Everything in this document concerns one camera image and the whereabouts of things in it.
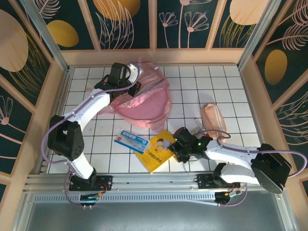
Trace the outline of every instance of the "yellow circle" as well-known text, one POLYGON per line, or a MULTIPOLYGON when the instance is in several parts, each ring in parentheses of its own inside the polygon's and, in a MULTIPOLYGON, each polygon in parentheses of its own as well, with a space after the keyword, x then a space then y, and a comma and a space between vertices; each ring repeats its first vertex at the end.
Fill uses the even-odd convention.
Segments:
POLYGON ((256 24, 265 10, 269 0, 232 0, 230 17, 240 25, 256 24))
POLYGON ((120 11, 118 2, 128 10, 131 17, 135 16, 140 9, 140 0, 93 0, 98 11, 106 18, 119 21, 125 20, 127 17, 120 11))
POLYGON ((265 62, 265 79, 275 85, 283 78, 287 69, 288 59, 281 50, 273 50, 267 57, 265 62))
POLYGON ((0 67, 7 71, 20 71, 28 59, 28 40, 19 22, 0 10, 0 67))
POLYGON ((47 27, 56 43, 63 47, 73 47, 79 42, 76 30, 65 21, 54 20, 47 27))

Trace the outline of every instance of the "yellow booklet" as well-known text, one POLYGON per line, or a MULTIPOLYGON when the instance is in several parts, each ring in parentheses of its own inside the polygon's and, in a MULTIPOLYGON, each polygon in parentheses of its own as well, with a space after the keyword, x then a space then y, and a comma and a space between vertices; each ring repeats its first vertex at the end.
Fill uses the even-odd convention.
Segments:
POLYGON ((174 155, 168 149, 174 142, 172 135, 167 130, 163 130, 150 140, 151 146, 146 152, 143 154, 135 152, 135 154, 146 169, 153 173, 174 155))

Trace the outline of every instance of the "pink fabric pouch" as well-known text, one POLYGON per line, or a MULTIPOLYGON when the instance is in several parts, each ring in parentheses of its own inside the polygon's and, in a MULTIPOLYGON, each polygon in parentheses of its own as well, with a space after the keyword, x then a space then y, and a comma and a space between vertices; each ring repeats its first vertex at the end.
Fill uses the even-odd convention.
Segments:
POLYGON ((138 63, 143 70, 138 82, 141 89, 135 97, 122 94, 110 103, 110 110, 101 110, 99 115, 118 114, 136 127, 150 128, 160 132, 171 108, 169 83, 154 63, 138 63))

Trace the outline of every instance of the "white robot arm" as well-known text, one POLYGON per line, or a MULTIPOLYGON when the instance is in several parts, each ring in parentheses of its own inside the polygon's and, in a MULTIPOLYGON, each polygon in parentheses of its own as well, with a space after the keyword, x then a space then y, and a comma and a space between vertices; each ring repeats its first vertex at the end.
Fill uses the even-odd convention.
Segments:
MULTIPOLYGON (((56 154, 67 158, 68 165, 75 175, 86 184, 93 186, 96 181, 96 170, 89 164, 83 154, 84 142, 82 131, 87 123, 116 96, 128 91, 134 96, 140 85, 134 85, 141 69, 133 64, 128 66, 114 64, 108 78, 99 82, 90 96, 86 98, 72 112, 64 116, 55 115, 50 126, 65 120, 57 128, 52 130, 48 137, 48 147, 56 154)), ((274 193, 282 193, 285 181, 289 175, 291 165, 279 154, 268 158, 258 153, 241 153, 222 148, 216 140, 209 137, 197 139, 187 129, 180 128, 175 134, 176 142, 169 149, 175 154, 179 162, 187 162, 191 155, 197 158, 226 161, 231 164, 219 164, 215 169, 219 179, 226 183, 242 182, 260 184, 262 187, 274 193)), ((230 149, 256 151, 268 150, 265 147, 240 147, 226 144, 230 149)))

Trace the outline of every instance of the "pink pouch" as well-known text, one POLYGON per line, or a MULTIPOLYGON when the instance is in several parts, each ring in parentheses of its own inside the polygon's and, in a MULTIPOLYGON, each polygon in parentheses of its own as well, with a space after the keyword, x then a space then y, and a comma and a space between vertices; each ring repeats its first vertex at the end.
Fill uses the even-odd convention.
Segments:
POLYGON ((118 114, 136 127, 150 128, 160 132, 168 118, 171 107, 169 83, 154 63, 139 63, 143 70, 139 77, 141 89, 135 97, 122 94, 110 103, 113 111, 104 113, 118 114))

